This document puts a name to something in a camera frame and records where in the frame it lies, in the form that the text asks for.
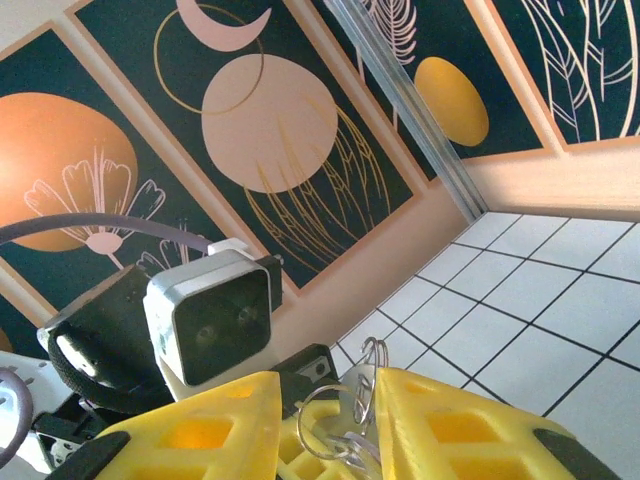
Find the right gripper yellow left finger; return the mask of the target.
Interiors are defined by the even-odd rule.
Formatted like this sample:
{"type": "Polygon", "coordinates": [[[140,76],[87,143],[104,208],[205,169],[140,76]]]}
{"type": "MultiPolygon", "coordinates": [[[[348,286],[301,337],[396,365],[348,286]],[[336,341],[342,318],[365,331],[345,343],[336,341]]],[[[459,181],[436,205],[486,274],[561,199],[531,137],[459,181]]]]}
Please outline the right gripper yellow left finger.
{"type": "Polygon", "coordinates": [[[273,479],[282,398],[263,371],[117,423],[53,479],[273,479]]]}

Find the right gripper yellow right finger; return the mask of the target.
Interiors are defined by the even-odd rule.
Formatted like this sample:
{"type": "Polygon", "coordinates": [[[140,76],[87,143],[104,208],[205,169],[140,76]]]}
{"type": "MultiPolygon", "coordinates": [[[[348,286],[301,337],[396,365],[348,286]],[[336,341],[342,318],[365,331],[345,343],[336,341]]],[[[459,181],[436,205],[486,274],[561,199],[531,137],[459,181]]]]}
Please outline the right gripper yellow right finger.
{"type": "Polygon", "coordinates": [[[614,479],[558,423],[410,371],[374,389],[386,479],[614,479]]]}

